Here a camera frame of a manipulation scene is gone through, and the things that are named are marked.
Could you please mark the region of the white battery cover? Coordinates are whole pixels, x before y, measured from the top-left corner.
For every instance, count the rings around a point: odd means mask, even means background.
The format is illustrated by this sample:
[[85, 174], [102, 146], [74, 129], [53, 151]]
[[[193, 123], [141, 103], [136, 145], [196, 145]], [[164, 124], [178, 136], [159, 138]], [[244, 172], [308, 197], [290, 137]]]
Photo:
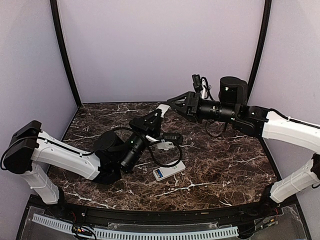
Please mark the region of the white battery cover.
[[170, 109], [170, 106], [167, 104], [160, 104], [156, 109], [161, 110], [161, 118], [164, 118], [166, 112]]

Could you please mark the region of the white remote control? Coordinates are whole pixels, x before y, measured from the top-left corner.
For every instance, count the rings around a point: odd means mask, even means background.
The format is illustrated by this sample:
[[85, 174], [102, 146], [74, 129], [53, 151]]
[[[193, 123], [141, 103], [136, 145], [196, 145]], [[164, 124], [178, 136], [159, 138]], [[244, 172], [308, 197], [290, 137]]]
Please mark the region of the white remote control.
[[[158, 167], [157, 169], [154, 169], [152, 171], [152, 173], [153, 173], [155, 179], [159, 182], [159, 181], [167, 179], [167, 178], [169, 178], [169, 177], [171, 177], [171, 176], [173, 176], [175, 174], [181, 173], [185, 169], [186, 169], [185, 164], [182, 161], [180, 161], [177, 165], [172, 166], [172, 167]], [[162, 175], [163, 175], [163, 177], [161, 177], [161, 178], [158, 177], [156, 175], [156, 173], [155, 173], [155, 170], [160, 170]]]

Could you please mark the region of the blue battery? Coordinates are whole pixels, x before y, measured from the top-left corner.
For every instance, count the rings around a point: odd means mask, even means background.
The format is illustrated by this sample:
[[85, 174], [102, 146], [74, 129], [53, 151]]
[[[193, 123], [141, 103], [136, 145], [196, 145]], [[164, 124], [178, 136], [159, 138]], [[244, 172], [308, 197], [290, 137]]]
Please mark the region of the blue battery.
[[159, 178], [163, 177], [163, 174], [161, 173], [161, 171], [159, 169], [156, 169], [154, 172]]

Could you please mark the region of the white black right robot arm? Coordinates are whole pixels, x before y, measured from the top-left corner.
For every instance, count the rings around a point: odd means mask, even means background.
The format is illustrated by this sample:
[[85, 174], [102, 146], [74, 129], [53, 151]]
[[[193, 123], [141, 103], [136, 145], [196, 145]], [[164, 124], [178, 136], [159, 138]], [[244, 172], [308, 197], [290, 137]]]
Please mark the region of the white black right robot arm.
[[167, 100], [179, 115], [191, 122], [214, 120], [258, 139], [278, 140], [309, 149], [312, 158], [286, 178], [268, 185], [255, 205], [255, 213], [266, 217], [275, 205], [307, 187], [320, 186], [320, 126], [285, 116], [274, 108], [249, 106], [248, 84], [233, 76], [220, 79], [219, 100], [203, 97], [208, 92], [206, 78], [192, 75], [194, 91]]

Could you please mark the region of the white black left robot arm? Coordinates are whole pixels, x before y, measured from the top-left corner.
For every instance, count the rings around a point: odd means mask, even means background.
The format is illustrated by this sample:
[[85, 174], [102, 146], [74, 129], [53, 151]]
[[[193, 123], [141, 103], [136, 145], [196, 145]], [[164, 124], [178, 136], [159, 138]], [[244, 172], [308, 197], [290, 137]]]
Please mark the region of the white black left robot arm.
[[127, 131], [131, 136], [122, 140], [117, 129], [106, 131], [87, 152], [63, 143], [41, 129], [33, 120], [11, 138], [9, 147], [0, 159], [0, 168], [21, 176], [37, 192], [46, 205], [60, 218], [67, 218], [70, 206], [64, 202], [63, 190], [44, 172], [40, 163], [56, 166], [76, 173], [98, 184], [112, 184], [130, 173], [143, 151], [160, 136], [164, 111], [160, 108], [135, 117]]

